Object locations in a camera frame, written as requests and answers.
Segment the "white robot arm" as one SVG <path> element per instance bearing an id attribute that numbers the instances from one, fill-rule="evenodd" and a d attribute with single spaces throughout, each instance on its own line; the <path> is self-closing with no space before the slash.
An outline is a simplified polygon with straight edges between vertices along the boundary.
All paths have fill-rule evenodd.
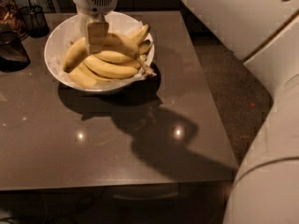
<path id="1" fill-rule="evenodd" d="M 180 0 L 263 84 L 273 106 L 223 224 L 299 224 L 299 0 Z"/>

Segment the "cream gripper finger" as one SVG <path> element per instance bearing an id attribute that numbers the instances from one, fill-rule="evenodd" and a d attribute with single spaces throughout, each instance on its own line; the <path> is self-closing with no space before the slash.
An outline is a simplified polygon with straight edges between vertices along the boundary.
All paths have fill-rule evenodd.
<path id="1" fill-rule="evenodd" d="M 105 17 L 90 17 L 86 24 L 86 42 L 90 54 L 98 53 L 102 50 L 106 42 L 109 24 Z"/>
<path id="2" fill-rule="evenodd" d="M 89 21 L 89 17 L 84 14 L 78 15 L 78 22 L 79 22 L 79 30 L 82 37 L 87 37 L 87 24 Z"/>

